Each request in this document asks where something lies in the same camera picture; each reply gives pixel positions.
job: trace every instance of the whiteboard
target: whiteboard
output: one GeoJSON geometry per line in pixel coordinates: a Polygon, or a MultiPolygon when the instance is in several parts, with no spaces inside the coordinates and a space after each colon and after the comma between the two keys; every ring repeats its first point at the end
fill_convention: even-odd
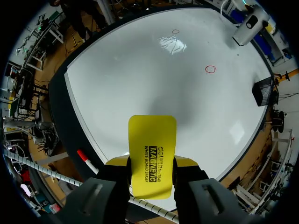
{"type": "MultiPolygon", "coordinates": [[[[151,14],[111,31],[65,74],[80,124],[101,160],[128,154],[135,114],[177,120],[175,154],[220,179],[252,142],[266,107],[251,93],[270,73],[254,46],[238,46],[236,27],[207,8],[151,14]]],[[[175,209],[173,196],[149,200],[175,209]]]]}

